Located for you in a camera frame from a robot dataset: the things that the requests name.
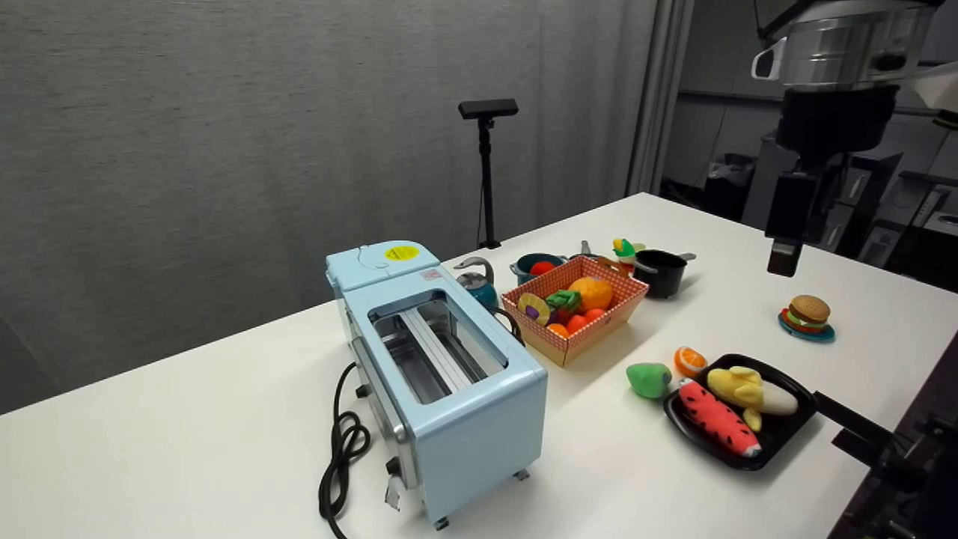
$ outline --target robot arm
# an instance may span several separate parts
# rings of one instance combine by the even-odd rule
[[[942,0],[795,0],[758,28],[750,77],[783,86],[777,143],[798,169],[777,181],[768,273],[792,275],[825,163],[879,143],[899,85],[912,77]]]

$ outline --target green vegetable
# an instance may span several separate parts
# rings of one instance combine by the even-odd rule
[[[577,312],[580,297],[577,291],[556,291],[545,302],[550,305],[550,320],[568,320]]]
[[[635,395],[658,401],[667,395],[670,372],[661,363],[635,363],[626,369]]]

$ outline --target orange basket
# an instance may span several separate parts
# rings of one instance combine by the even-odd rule
[[[548,327],[542,327],[539,320],[526,318],[517,309],[517,297],[521,294],[535,294],[535,297],[545,299],[553,291],[568,288],[580,275],[605,279],[613,288],[613,302],[602,318],[596,318],[584,330],[572,332],[568,338],[553,336]],[[635,281],[629,275],[619,275],[619,273],[602,266],[592,258],[572,258],[562,266],[556,266],[556,270],[550,270],[550,273],[545,273],[545,275],[539,275],[539,279],[503,294],[503,305],[515,318],[515,323],[521,327],[521,338],[529,348],[542,351],[556,365],[568,365],[589,345],[596,345],[599,338],[605,338],[608,332],[623,327],[629,320],[629,315],[637,309],[637,302],[646,297],[646,291],[650,291],[650,285]]]

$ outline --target black cable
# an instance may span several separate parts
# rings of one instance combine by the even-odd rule
[[[348,494],[351,494],[351,465],[360,462],[367,446],[370,446],[370,434],[367,428],[360,422],[360,416],[352,411],[337,414],[337,399],[340,399],[340,384],[348,381],[348,375],[355,369],[355,363],[351,363],[336,384],[336,395],[331,395],[331,434],[328,434],[328,450],[331,459],[325,465],[325,473],[321,479],[321,491],[318,491],[318,502],[321,502],[321,519],[328,525],[331,535],[343,539],[343,532],[337,531],[336,519],[340,514],[340,510],[348,505]]]

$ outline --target hamburger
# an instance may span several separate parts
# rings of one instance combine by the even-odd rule
[[[795,332],[806,332],[806,336],[816,336],[828,327],[828,302],[824,302],[819,297],[795,297],[789,299],[786,309],[780,309],[780,323],[786,323],[789,330]]]

